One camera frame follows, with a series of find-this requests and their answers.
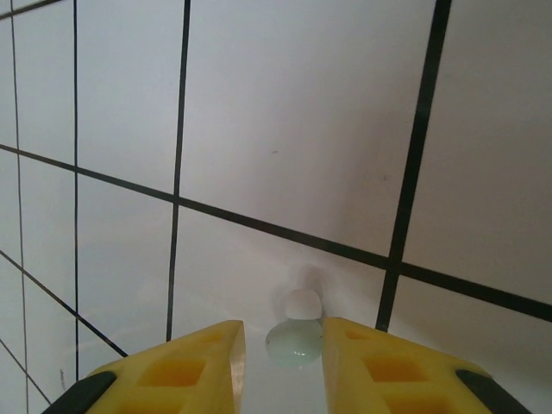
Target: white tile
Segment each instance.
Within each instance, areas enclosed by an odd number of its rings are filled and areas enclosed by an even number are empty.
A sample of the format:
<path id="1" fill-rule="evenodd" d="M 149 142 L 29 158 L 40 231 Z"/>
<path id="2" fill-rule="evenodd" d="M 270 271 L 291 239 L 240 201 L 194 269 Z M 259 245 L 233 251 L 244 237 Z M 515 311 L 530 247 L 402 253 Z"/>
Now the white tile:
<path id="1" fill-rule="evenodd" d="M 25 373 L 0 345 L 0 414 L 27 412 Z"/>
<path id="2" fill-rule="evenodd" d="M 405 260 L 552 302 L 552 3 L 454 1 Z"/>
<path id="3" fill-rule="evenodd" d="M 0 150 L 0 250 L 21 264 L 17 155 Z"/>
<path id="4" fill-rule="evenodd" d="M 50 404 L 36 389 L 31 381 L 28 382 L 28 414 L 41 414 Z"/>
<path id="5" fill-rule="evenodd" d="M 389 333 L 474 362 L 529 411 L 549 412 L 550 323 L 403 277 Z"/>
<path id="6" fill-rule="evenodd" d="M 127 353 L 165 341 L 173 206 L 78 178 L 79 313 Z"/>
<path id="7" fill-rule="evenodd" d="M 0 339 L 25 367 L 22 274 L 0 257 Z"/>
<path id="8" fill-rule="evenodd" d="M 173 189 L 184 0 L 78 2 L 78 163 Z"/>
<path id="9" fill-rule="evenodd" d="M 290 371 L 268 360 L 265 335 L 284 320 L 281 299 L 318 286 L 328 315 L 374 326 L 382 282 L 378 269 L 181 209 L 173 337 L 241 319 L 248 340 L 242 412 L 324 412 L 320 361 Z"/>
<path id="10" fill-rule="evenodd" d="M 181 194 L 387 254 L 433 6 L 194 3 Z"/>
<path id="11" fill-rule="evenodd" d="M 9 13 L 10 11 L 10 0 L 0 0 L 0 15 L 3 15 L 4 13 Z"/>
<path id="12" fill-rule="evenodd" d="M 21 186 L 25 270 L 73 307 L 73 174 L 21 157 Z"/>
<path id="13" fill-rule="evenodd" d="M 122 357 L 94 332 L 78 323 L 78 375 L 79 379 L 92 371 Z"/>
<path id="14" fill-rule="evenodd" d="M 0 14 L 3 13 L 0 3 Z M 16 93 L 14 88 L 14 60 L 11 44 L 11 20 L 0 21 L 0 144 L 16 146 Z"/>
<path id="15" fill-rule="evenodd" d="M 25 303 L 28 374 L 54 401 L 75 382 L 75 318 L 29 279 Z"/>
<path id="16" fill-rule="evenodd" d="M 72 2 L 14 17 L 20 148 L 73 163 Z"/>

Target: white wall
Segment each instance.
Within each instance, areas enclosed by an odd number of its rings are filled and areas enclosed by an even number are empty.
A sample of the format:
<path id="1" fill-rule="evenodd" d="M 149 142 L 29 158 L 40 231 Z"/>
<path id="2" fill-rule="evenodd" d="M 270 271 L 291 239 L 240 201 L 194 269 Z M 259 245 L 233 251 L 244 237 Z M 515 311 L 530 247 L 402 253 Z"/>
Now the white wall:
<path id="1" fill-rule="evenodd" d="M 77 122 L 79 166 L 172 192 L 183 4 L 78 0 L 76 118 L 72 2 L 15 16 L 20 148 L 72 165 Z M 192 1 L 180 196 L 387 255 L 434 5 Z M 546 0 L 453 1 L 405 250 L 411 264 L 547 304 L 550 12 Z M 16 147 L 12 65 L 5 19 L 0 144 Z M 0 250 L 21 264 L 20 178 L 24 266 L 74 309 L 72 172 L 20 164 L 19 176 L 0 149 Z M 165 341 L 172 214 L 78 178 L 78 311 L 127 353 Z M 320 364 L 282 371 L 266 357 L 277 299 L 318 278 L 330 315 L 374 326 L 384 271 L 184 207 L 177 246 L 173 336 L 243 319 L 243 412 L 324 412 Z M 0 272 L 0 339 L 56 399 L 75 380 L 74 317 L 26 279 L 25 361 L 21 273 L 4 257 Z M 80 377 L 118 357 L 78 332 Z M 401 278 L 390 332 L 480 364 L 535 413 L 552 404 L 548 322 Z M 21 371 L 3 347 L 0 358 Z M 23 377 L 1 407 L 24 404 Z M 29 412 L 43 410 L 28 392 Z"/>

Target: grout line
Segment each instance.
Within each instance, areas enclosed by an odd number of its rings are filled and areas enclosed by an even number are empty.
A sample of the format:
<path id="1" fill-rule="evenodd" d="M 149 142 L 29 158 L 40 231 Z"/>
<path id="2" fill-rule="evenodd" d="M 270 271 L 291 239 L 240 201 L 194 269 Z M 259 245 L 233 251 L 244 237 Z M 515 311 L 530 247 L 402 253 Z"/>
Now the grout line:
<path id="1" fill-rule="evenodd" d="M 171 229 L 171 255 L 169 258 L 168 300 L 166 309 L 166 340 L 173 336 L 173 303 L 174 303 L 174 272 L 176 267 L 177 242 L 179 238 L 179 196 L 180 196 L 180 171 L 182 169 L 182 140 L 184 135 L 184 108 L 186 95 L 186 70 L 188 63 L 188 40 L 190 38 L 190 10 L 191 0 L 184 2 L 184 17 L 182 21 L 182 52 L 180 55 L 180 80 L 179 80 L 179 119 L 176 131 L 176 153 L 174 160 L 174 186 L 172 194 L 172 229 Z"/>
<path id="2" fill-rule="evenodd" d="M 263 222 L 262 220 L 258 220 L 256 218 L 220 209 L 218 207 L 203 204 L 188 198 L 180 198 L 179 204 L 187 209 L 195 210 L 208 216 L 221 218 L 227 222 L 240 224 L 241 226 L 248 227 L 250 229 L 256 229 L 263 233 L 268 233 L 269 235 L 275 235 L 291 242 L 296 242 L 310 248 L 358 261 L 372 267 L 377 267 L 378 269 L 385 270 L 389 267 L 388 258 L 380 254 L 367 252 L 359 248 L 353 248 L 351 246 L 323 239 L 315 235 L 308 235 L 306 233 L 288 229 L 277 224 Z"/>
<path id="3" fill-rule="evenodd" d="M 9 0 L 9 8 L 11 11 L 14 9 L 13 0 Z M 10 18 L 11 22 L 11 56 L 14 73 L 14 105 L 16 111 L 16 145 L 19 149 L 19 103 L 17 100 L 17 71 L 16 71 L 16 30 L 14 24 L 14 18 Z M 23 254 L 23 215 L 22 215 L 22 202 L 21 202 L 21 156 L 17 155 L 17 201 L 19 203 L 19 249 L 21 266 L 25 266 L 24 254 Z M 23 352 L 25 358 L 25 370 L 28 368 L 27 358 L 27 306 L 25 303 L 25 277 L 23 271 L 21 271 L 21 291 L 22 291 L 22 306 L 23 306 Z M 25 381 L 25 396 L 28 414 L 28 381 Z"/>
<path id="4" fill-rule="evenodd" d="M 13 358 L 13 360 L 16 362 L 17 366 L 25 373 L 25 376 L 27 377 L 27 380 L 30 380 L 33 385 L 36 387 L 36 389 L 38 390 L 38 392 L 42 395 L 42 397 L 44 397 L 44 399 L 49 403 L 51 404 L 52 402 L 50 401 L 50 398 L 48 398 L 46 396 L 46 394 L 41 390 L 41 388 L 38 386 L 38 384 L 36 384 L 36 381 L 29 375 L 29 373 L 27 372 L 27 370 L 23 367 L 23 365 L 21 365 L 21 363 L 17 360 L 16 356 L 12 354 L 11 350 L 8 348 L 8 346 L 4 343 L 4 341 L 2 340 L 2 338 L 0 338 L 0 344 L 2 344 L 2 346 L 6 349 L 6 351 L 8 352 L 9 356 L 11 356 Z"/>
<path id="5" fill-rule="evenodd" d="M 43 162 L 45 164 L 48 164 L 50 166 L 56 166 L 58 168 L 62 168 L 67 171 L 71 171 L 73 173 L 78 173 L 81 175 L 85 175 L 86 177 L 90 177 L 93 179 L 97 179 L 106 183 L 110 183 L 113 185 L 117 185 L 122 188 L 126 188 L 131 191 L 136 191 L 141 194 L 145 194 L 150 197 L 158 198 L 160 200 L 165 200 L 170 203 L 174 202 L 174 196 L 168 192 L 155 190 L 153 188 L 146 187 L 145 185 L 139 185 L 135 183 L 131 183 L 130 181 L 126 181 L 124 179 L 118 179 L 115 177 L 111 177 L 110 175 L 102 174 L 100 172 L 95 172 L 92 170 L 87 170 L 86 168 L 82 168 L 80 166 L 72 166 L 71 164 L 67 164 L 66 162 L 52 160 L 51 158 L 44 157 L 42 155 L 33 154 L 28 151 L 23 151 L 21 149 L 9 147 L 7 145 L 0 144 L 0 149 L 3 149 L 5 151 L 8 151 L 13 154 L 20 154 L 25 158 L 29 158 L 31 160 L 36 160 Z"/>
<path id="6" fill-rule="evenodd" d="M 497 306 L 523 313 L 530 317 L 552 322 L 552 304 L 545 304 L 535 299 L 501 291 L 500 289 L 480 285 L 469 280 L 456 278 L 455 276 L 408 263 L 401 263 L 399 270 L 407 278 L 419 280 L 448 291 L 461 293 L 462 295 L 482 300 L 489 304 L 496 304 Z"/>
<path id="7" fill-rule="evenodd" d="M 78 166 L 78 94 L 77 94 L 77 0 L 72 2 L 72 41 L 73 41 L 73 122 L 74 122 L 74 143 L 73 163 Z M 75 170 L 75 210 L 74 210 L 74 238 L 75 238 L 75 311 L 78 315 L 78 174 Z M 78 380 L 78 319 L 75 318 L 75 379 Z"/>
<path id="8" fill-rule="evenodd" d="M 33 3 L 33 4 L 30 4 L 29 6 L 21 7 L 20 9 L 16 9 L 16 10 L 14 10 L 13 4 L 12 4 L 11 11 L 9 11 L 8 13 L 4 13 L 3 15 L 0 15 L 0 21 L 2 21 L 3 19 L 8 19 L 10 17 L 20 15 L 21 13 L 27 13 L 28 11 L 40 9 L 44 6 L 48 6 L 49 4 L 54 4 L 61 1 L 63 0 L 44 0 L 42 2 Z"/>
<path id="9" fill-rule="evenodd" d="M 431 105 L 435 93 L 442 45 L 447 32 L 447 23 L 452 0 L 436 0 L 431 20 L 430 37 L 423 63 L 422 79 L 416 103 L 416 115 L 412 124 L 411 142 L 406 158 L 405 174 L 398 199 L 397 215 L 393 227 L 389 259 L 392 267 L 398 265 L 405 252 L 406 236 L 411 221 L 412 205 L 416 194 L 417 180 L 422 165 L 423 147 L 430 123 Z M 393 302 L 397 292 L 398 272 L 386 271 L 381 299 L 379 301 L 376 328 L 387 332 L 391 320 Z"/>
<path id="10" fill-rule="evenodd" d="M 124 352 L 121 348 L 119 348 L 113 341 L 111 341 L 110 338 L 108 338 L 106 335 L 104 335 L 98 328 L 96 328 L 94 325 L 92 325 L 90 322 L 88 322 L 86 319 L 84 319 L 82 316 L 80 316 L 77 312 L 75 312 L 74 309 L 71 308 L 68 304 L 66 304 L 63 300 L 58 298 L 55 293 L 50 291 L 47 287 L 45 287 L 35 276 L 27 272 L 25 269 L 23 269 L 21 266 L 19 266 L 12 258 L 10 258 L 4 251 L 0 250 L 0 255 L 2 255 L 9 263 L 17 267 L 19 270 L 21 270 L 25 276 L 27 276 L 35 285 L 40 287 L 50 298 L 55 300 L 58 304 L 60 304 L 66 311 L 71 313 L 74 317 L 76 317 L 86 328 L 90 329 L 92 332 L 94 332 L 97 336 L 99 336 L 102 341 L 107 343 L 115 352 L 117 352 L 120 356 L 129 356 L 126 352 Z"/>

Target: black rubber pad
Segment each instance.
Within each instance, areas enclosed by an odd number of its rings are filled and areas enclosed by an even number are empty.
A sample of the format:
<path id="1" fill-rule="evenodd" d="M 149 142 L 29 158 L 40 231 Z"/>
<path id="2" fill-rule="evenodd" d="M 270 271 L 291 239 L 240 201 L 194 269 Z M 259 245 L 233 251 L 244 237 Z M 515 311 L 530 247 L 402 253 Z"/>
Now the black rubber pad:
<path id="1" fill-rule="evenodd" d="M 531 414 L 494 379 L 466 369 L 457 370 L 456 376 L 492 414 Z"/>
<path id="2" fill-rule="evenodd" d="M 116 379 L 111 371 L 84 378 L 65 391 L 43 414 L 85 414 Z"/>

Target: small ball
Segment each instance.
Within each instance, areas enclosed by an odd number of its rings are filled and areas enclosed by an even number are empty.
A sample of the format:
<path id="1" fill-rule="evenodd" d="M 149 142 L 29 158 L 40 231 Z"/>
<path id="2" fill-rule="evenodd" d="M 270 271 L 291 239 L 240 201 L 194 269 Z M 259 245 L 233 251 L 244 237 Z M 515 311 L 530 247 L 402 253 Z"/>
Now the small ball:
<path id="1" fill-rule="evenodd" d="M 322 353 L 322 326 L 316 320 L 287 320 L 267 334 L 268 356 L 280 367 L 301 367 Z"/>

